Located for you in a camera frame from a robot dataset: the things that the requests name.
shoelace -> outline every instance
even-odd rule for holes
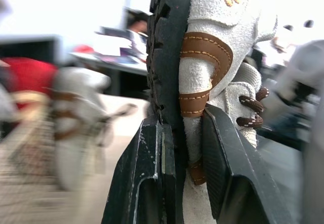
[[[265,87],[262,87],[258,93],[256,94],[255,98],[252,99],[248,96],[240,96],[238,99],[240,103],[244,106],[251,108],[253,111],[256,112],[255,118],[242,118],[239,117],[236,119],[236,122],[241,127],[246,128],[257,128],[261,127],[263,124],[263,119],[258,115],[264,111],[264,106],[260,102],[263,98],[269,95],[269,90]]]

hiking boot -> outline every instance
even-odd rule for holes
[[[253,44],[275,35],[277,16],[265,4],[263,0],[191,0],[179,66],[179,100],[192,178],[187,174],[184,184],[186,224],[201,220],[216,223],[210,211],[204,168],[198,164],[203,162],[200,117],[206,103],[223,109],[256,147],[253,128],[262,124],[257,113],[263,110],[259,100],[268,91],[259,92],[261,76],[242,61]]]

table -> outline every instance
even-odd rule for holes
[[[81,64],[90,66],[94,69],[106,68],[109,69],[109,76],[111,78],[111,86],[109,94],[113,96],[121,96],[120,88],[120,73],[127,72],[146,77],[148,74],[145,63],[120,63],[120,62],[106,62],[93,54],[87,53],[70,53],[71,56],[77,58]]]

woven basket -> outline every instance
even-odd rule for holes
[[[53,176],[53,122],[38,115],[0,144],[1,224],[70,223],[73,193],[58,191]]]

black rubber sole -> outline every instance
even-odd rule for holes
[[[179,105],[179,61],[190,0],[151,0],[147,68],[151,104],[162,123],[183,132]]]

